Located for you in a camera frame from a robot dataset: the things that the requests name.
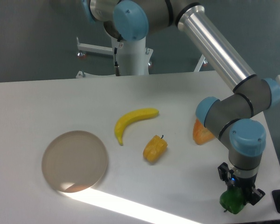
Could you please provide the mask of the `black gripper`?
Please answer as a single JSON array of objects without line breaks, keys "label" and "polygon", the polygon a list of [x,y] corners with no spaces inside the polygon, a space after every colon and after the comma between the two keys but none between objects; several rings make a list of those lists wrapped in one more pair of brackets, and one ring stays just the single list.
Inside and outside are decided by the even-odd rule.
[{"label": "black gripper", "polygon": [[223,162],[218,168],[221,181],[225,182],[227,190],[239,187],[244,189],[245,203],[257,204],[266,194],[261,189],[255,188],[258,167],[252,170],[242,170],[231,163]]}]

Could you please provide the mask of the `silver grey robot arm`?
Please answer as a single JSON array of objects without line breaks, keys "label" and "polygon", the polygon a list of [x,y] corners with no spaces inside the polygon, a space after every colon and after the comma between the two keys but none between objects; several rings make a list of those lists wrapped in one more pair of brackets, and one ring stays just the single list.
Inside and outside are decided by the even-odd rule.
[{"label": "silver grey robot arm", "polygon": [[264,127],[252,120],[280,101],[280,86],[260,79],[205,15],[195,0],[83,0],[89,22],[101,21],[112,38],[116,76],[146,75],[148,34],[172,25],[184,32],[232,90],[225,100],[208,97],[196,108],[201,124],[228,149],[229,162],[218,167],[227,190],[224,208],[260,201],[255,180],[266,146]]}]

